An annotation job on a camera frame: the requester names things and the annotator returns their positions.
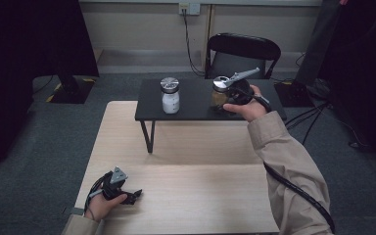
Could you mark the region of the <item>white wall socket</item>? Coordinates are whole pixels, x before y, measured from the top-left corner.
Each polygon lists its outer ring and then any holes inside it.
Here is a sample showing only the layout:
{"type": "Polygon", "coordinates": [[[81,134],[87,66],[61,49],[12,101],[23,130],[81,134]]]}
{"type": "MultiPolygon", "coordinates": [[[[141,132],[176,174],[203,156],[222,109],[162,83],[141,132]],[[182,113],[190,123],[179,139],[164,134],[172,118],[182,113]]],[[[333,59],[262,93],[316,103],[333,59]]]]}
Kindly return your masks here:
{"type": "Polygon", "coordinates": [[[178,14],[186,16],[199,16],[201,14],[200,3],[179,3],[178,14]]]}

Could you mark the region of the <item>black folding chair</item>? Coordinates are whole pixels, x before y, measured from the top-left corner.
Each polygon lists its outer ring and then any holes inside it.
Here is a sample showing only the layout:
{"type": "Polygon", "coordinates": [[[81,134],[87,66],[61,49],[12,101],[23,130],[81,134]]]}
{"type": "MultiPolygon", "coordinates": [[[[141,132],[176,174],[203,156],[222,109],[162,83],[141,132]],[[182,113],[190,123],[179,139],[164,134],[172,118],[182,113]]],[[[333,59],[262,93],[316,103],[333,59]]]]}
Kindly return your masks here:
{"type": "Polygon", "coordinates": [[[205,79],[259,68],[254,79],[270,79],[281,56],[273,41],[251,35],[218,33],[207,43],[205,79]]]}

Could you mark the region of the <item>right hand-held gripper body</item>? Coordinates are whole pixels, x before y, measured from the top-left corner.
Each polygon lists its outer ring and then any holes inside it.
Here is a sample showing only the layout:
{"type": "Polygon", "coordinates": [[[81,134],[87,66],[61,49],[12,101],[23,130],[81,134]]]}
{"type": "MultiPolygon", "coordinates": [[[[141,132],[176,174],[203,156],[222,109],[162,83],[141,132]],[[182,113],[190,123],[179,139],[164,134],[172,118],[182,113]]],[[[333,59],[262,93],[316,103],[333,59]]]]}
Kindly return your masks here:
{"type": "Polygon", "coordinates": [[[259,68],[235,72],[231,77],[224,76],[222,78],[223,84],[228,89],[229,97],[236,104],[246,105],[255,97],[255,92],[250,87],[250,83],[246,80],[246,77],[257,72],[259,72],[259,68]]]}

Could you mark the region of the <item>person's right hand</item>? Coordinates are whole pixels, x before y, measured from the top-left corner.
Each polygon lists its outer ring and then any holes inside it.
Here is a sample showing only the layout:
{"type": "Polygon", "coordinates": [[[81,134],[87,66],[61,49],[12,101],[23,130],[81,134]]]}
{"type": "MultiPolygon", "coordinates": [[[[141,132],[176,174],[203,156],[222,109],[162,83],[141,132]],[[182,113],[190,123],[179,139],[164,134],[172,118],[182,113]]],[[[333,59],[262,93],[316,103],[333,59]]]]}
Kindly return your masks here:
{"type": "Polygon", "coordinates": [[[265,107],[256,100],[250,101],[247,105],[224,104],[223,109],[227,112],[241,115],[247,122],[266,114],[265,107]]]}

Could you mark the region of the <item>grey upright panel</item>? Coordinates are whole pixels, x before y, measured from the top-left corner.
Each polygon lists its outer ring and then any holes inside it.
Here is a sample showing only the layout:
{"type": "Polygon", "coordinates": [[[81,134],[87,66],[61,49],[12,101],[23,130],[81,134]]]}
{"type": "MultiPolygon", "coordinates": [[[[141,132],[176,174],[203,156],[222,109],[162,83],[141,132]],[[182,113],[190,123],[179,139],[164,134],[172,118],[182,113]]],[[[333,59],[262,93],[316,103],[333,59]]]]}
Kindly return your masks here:
{"type": "Polygon", "coordinates": [[[295,81],[311,86],[317,79],[341,12],[340,0],[322,0],[320,10],[305,51],[305,58],[295,81]]]}

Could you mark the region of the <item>dark curtain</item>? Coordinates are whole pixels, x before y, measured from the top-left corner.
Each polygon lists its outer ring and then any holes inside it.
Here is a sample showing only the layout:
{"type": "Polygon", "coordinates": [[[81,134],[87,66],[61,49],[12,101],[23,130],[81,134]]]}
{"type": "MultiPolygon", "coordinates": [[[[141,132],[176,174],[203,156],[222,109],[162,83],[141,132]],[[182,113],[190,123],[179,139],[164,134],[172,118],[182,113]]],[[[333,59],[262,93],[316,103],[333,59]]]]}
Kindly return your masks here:
{"type": "Polygon", "coordinates": [[[376,0],[340,9],[321,76],[376,153],[376,0]]]}
{"type": "Polygon", "coordinates": [[[32,81],[99,75],[78,0],[0,0],[0,162],[32,103],[32,81]]]}

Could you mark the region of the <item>black stand base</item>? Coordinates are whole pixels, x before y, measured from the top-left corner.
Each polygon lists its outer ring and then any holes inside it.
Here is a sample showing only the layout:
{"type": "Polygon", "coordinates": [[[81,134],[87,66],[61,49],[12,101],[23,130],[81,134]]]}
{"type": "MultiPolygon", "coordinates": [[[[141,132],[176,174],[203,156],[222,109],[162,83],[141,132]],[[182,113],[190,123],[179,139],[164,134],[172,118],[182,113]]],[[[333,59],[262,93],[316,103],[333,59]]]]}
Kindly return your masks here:
{"type": "Polygon", "coordinates": [[[297,81],[275,83],[274,88],[282,106],[285,108],[312,106],[306,86],[297,81]]]}
{"type": "Polygon", "coordinates": [[[71,84],[59,83],[47,98],[47,102],[84,104],[94,84],[95,79],[93,78],[74,77],[71,84]]]}

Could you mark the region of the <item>black raised shelf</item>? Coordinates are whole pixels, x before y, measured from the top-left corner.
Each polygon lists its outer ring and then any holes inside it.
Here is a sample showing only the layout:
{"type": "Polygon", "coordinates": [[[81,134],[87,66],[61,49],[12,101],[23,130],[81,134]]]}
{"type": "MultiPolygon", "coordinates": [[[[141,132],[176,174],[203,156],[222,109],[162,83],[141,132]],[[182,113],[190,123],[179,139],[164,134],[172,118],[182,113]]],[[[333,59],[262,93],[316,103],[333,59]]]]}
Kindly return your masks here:
{"type": "MultiPolygon", "coordinates": [[[[263,103],[268,104],[272,111],[286,120],[287,116],[280,102],[274,84],[265,79],[253,79],[250,85],[257,86],[263,91],[263,103]]],[[[135,119],[140,122],[149,154],[154,150],[154,136],[156,121],[162,120],[241,120],[240,115],[219,114],[211,108],[212,82],[209,79],[179,81],[179,111],[169,115],[163,110],[162,90],[158,79],[142,81],[135,119]]],[[[228,103],[236,104],[228,96],[228,103]]]]}

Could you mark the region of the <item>glass jar with white powder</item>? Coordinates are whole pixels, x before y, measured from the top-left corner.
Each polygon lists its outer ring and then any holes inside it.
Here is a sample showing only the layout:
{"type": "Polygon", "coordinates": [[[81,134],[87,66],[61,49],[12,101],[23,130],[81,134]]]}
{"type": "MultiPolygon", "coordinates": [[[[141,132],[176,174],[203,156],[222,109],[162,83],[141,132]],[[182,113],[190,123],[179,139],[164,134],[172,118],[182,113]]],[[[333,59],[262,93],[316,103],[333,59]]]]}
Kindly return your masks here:
{"type": "Polygon", "coordinates": [[[174,77],[161,80],[162,104],[166,114],[173,115],[179,111],[179,81],[174,77]]]}

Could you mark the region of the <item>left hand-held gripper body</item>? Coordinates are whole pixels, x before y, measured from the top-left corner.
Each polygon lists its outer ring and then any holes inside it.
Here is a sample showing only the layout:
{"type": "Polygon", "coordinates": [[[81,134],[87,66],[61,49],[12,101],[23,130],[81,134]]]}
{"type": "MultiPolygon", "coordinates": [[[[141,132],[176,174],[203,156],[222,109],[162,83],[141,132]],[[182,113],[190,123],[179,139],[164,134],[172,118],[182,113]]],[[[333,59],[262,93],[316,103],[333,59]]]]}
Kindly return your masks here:
{"type": "Polygon", "coordinates": [[[103,180],[103,196],[106,200],[112,200],[121,194],[121,186],[127,179],[127,175],[116,166],[113,170],[105,174],[103,180]]]}

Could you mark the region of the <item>glass jar with brown spice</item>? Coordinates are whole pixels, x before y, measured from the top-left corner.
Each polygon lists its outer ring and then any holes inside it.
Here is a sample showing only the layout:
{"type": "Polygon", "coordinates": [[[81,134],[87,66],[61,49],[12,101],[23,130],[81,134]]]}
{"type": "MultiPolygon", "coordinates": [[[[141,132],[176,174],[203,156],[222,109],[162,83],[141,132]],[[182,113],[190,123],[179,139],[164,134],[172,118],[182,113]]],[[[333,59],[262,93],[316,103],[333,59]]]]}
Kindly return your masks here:
{"type": "Polygon", "coordinates": [[[221,110],[222,106],[228,101],[228,77],[218,76],[212,82],[211,108],[215,111],[221,110]]]}

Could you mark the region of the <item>person's left hand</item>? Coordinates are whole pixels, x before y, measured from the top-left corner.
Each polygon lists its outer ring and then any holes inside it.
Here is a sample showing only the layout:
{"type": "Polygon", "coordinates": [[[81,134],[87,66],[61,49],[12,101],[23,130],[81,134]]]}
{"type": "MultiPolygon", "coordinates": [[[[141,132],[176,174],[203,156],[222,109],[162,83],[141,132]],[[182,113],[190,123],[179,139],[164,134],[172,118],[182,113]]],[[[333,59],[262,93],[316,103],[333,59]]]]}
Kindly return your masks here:
{"type": "Polygon", "coordinates": [[[106,200],[103,195],[96,195],[91,199],[84,216],[96,222],[100,222],[110,213],[112,209],[114,209],[126,199],[126,194],[121,194],[111,200],[106,200]]]}

